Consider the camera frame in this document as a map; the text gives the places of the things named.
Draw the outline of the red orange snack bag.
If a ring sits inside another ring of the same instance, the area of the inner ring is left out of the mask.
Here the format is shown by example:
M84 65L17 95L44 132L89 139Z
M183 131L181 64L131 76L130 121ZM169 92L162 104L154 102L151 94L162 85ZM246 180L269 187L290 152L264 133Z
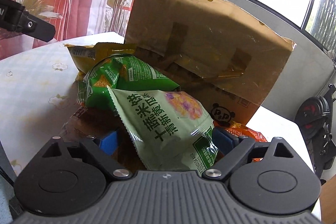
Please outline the red orange snack bag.
M214 121L215 127L220 127L224 129L224 131L228 132L235 138L241 137L241 136L247 136L252 139L254 139L256 142L267 142L264 135L258 131L252 130L249 127L235 122L231 121L230 123L219 123L217 121ZM226 155L229 151L231 151L235 146L235 141L232 140L232 137L224 137L223 145L224 145L224 152L222 152L223 155Z

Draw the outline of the light green snack bag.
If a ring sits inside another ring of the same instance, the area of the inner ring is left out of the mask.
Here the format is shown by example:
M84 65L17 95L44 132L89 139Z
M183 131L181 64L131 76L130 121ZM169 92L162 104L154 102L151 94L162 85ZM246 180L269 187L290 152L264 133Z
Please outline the light green snack bag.
M116 112L148 170L195 170L214 165L213 119L185 92L108 90Z

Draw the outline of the yellow snack bag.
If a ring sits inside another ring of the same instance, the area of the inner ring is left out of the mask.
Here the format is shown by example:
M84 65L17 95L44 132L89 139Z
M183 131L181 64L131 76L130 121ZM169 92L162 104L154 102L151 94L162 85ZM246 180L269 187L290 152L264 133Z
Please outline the yellow snack bag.
M71 44L66 44L65 46L79 71L76 77L77 81L82 80L84 76L103 59L115 54L132 55L137 48L135 44L108 42L100 42L94 46L75 46Z

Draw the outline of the dark green chip bag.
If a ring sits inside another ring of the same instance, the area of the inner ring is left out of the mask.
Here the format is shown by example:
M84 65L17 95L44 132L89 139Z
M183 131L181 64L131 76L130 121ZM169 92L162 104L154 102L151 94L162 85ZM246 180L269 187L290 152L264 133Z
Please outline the dark green chip bag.
M180 91L181 87L133 55L113 55L96 64L78 83L77 103L114 109L108 88L128 91Z

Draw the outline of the black exercise bike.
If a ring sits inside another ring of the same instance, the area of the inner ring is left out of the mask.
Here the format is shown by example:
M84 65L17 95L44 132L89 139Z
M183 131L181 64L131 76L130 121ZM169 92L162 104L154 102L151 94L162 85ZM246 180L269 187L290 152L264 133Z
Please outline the black exercise bike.
M309 150L315 174L320 178L333 165L335 143L331 133L335 86L328 84L324 96L310 97L299 107L294 122Z

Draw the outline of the brown cardboard box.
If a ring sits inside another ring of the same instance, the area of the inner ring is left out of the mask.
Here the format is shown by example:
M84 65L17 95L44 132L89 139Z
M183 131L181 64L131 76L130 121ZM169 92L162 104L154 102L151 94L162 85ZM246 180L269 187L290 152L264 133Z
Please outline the brown cardboard box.
M125 42L219 123L248 123L295 43L226 0L134 0Z

